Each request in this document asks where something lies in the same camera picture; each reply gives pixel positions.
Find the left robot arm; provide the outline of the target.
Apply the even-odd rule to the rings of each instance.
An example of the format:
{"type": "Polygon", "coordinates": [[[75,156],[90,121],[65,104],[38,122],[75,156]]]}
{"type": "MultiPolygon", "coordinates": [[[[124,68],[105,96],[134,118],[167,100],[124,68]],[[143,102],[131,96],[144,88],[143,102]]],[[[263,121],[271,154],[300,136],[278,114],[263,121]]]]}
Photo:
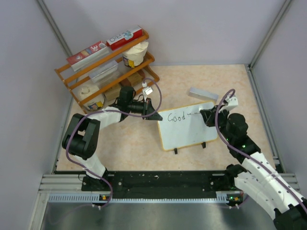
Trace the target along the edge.
{"type": "Polygon", "coordinates": [[[98,190],[107,187],[112,190],[108,177],[104,175],[107,169],[96,154],[100,130],[122,122],[128,116],[144,120],[163,120],[145,92],[141,101],[134,99],[135,95],[133,87],[125,86],[121,88],[115,102],[105,109],[87,115],[74,114],[64,135],[62,147],[65,149],[66,158],[82,167],[98,190]]]}

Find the white whiteboard yellow frame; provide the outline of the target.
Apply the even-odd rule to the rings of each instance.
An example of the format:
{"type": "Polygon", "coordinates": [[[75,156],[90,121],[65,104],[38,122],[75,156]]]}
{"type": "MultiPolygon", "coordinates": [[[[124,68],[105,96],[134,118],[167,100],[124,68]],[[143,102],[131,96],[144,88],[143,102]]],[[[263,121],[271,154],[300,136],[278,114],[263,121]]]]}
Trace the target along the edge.
{"type": "Polygon", "coordinates": [[[160,111],[163,120],[158,121],[158,129],[162,149],[170,151],[216,140],[216,128],[206,126],[201,114],[187,115],[213,107],[214,102],[207,101],[160,111]]]}

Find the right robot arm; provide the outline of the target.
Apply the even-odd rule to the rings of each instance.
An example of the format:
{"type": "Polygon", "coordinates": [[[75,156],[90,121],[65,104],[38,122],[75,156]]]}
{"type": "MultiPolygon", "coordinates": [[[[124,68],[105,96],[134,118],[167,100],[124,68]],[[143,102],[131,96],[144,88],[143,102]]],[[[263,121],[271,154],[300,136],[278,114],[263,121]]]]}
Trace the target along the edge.
{"type": "Polygon", "coordinates": [[[224,184],[238,188],[267,212],[278,230],[307,228],[307,199],[297,192],[270,165],[256,143],[248,136],[248,124],[242,114],[221,112],[215,106],[200,114],[208,127],[215,127],[230,154],[238,160],[228,165],[224,184]]]}

